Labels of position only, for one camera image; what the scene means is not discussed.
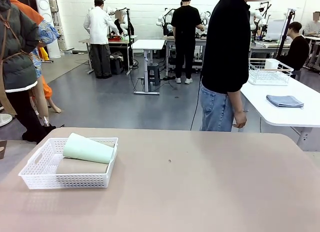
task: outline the rolled towel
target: rolled towel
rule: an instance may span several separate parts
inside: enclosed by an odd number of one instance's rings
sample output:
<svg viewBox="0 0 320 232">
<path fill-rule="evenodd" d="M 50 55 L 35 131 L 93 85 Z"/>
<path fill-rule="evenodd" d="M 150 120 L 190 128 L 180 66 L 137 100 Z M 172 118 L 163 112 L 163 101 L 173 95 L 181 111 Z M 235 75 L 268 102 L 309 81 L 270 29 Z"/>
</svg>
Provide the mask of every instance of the rolled towel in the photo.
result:
<svg viewBox="0 0 320 232">
<path fill-rule="evenodd" d="M 109 164 L 114 148 L 72 133 L 63 149 L 63 156 Z"/>
<path fill-rule="evenodd" d="M 73 158 L 63 158 L 59 163 L 56 174 L 71 173 L 106 173 L 108 165 Z"/>
</svg>

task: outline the white lab coat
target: white lab coat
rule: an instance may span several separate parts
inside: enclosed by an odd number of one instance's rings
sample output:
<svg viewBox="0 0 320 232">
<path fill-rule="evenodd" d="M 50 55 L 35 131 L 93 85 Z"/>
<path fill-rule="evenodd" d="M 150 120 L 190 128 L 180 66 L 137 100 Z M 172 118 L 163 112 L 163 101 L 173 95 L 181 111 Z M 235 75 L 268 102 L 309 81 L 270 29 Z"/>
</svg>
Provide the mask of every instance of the white lab coat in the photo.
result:
<svg viewBox="0 0 320 232">
<path fill-rule="evenodd" d="M 90 10 L 85 18 L 83 27 L 90 34 L 91 44 L 108 44 L 108 26 L 119 36 L 119 30 L 109 14 L 101 7 Z"/>
</svg>

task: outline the red object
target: red object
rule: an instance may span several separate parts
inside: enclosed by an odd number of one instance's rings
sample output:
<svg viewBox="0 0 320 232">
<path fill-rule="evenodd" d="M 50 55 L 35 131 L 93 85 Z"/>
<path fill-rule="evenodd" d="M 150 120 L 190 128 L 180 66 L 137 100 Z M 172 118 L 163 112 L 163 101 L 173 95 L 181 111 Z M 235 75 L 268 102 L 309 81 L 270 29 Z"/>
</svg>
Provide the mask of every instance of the red object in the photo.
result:
<svg viewBox="0 0 320 232">
<path fill-rule="evenodd" d="M 113 42 L 119 42 L 121 40 L 120 36 L 116 36 L 116 37 L 111 37 L 109 38 L 109 41 L 113 41 Z"/>
</svg>

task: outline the man in black shirt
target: man in black shirt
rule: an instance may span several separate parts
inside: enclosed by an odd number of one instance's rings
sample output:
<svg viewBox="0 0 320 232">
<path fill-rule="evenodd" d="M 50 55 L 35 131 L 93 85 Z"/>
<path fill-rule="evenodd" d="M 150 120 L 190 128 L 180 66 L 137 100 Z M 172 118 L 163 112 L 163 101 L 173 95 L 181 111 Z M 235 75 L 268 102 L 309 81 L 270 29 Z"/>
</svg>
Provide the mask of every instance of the man in black shirt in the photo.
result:
<svg viewBox="0 0 320 232">
<path fill-rule="evenodd" d="M 240 89 L 249 78 L 251 31 L 248 1 L 259 0 L 220 0 L 212 12 L 200 89 L 202 131 L 230 132 L 233 118 L 236 128 L 243 128 L 247 122 Z M 236 41 L 221 37 L 221 29 L 235 31 Z"/>
<path fill-rule="evenodd" d="M 308 56 L 309 56 L 309 43 L 299 34 L 302 25 L 298 22 L 293 22 L 289 25 L 288 36 L 292 38 L 290 50 L 288 55 L 281 56 L 280 62 L 292 67 L 295 71 L 300 70 Z"/>
<path fill-rule="evenodd" d="M 176 62 L 175 76 L 176 83 L 181 83 L 182 67 L 185 63 L 185 84 L 192 83 L 192 64 L 196 47 L 196 28 L 204 31 L 201 25 L 199 11 L 190 6 L 191 0 L 182 0 L 182 6 L 175 10 L 171 25 L 175 38 Z"/>
</svg>

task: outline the hand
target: hand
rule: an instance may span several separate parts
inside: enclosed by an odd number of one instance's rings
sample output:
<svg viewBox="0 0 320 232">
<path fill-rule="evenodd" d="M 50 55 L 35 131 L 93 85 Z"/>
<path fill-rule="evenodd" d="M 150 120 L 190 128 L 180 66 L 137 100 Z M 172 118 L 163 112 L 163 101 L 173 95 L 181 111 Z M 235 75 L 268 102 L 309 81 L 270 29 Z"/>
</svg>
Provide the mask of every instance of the hand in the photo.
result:
<svg viewBox="0 0 320 232">
<path fill-rule="evenodd" d="M 246 119 L 247 116 L 244 111 L 235 112 L 234 118 L 235 118 L 236 124 L 234 124 L 233 126 L 235 128 L 243 128 L 247 123 L 247 119 Z"/>
</svg>

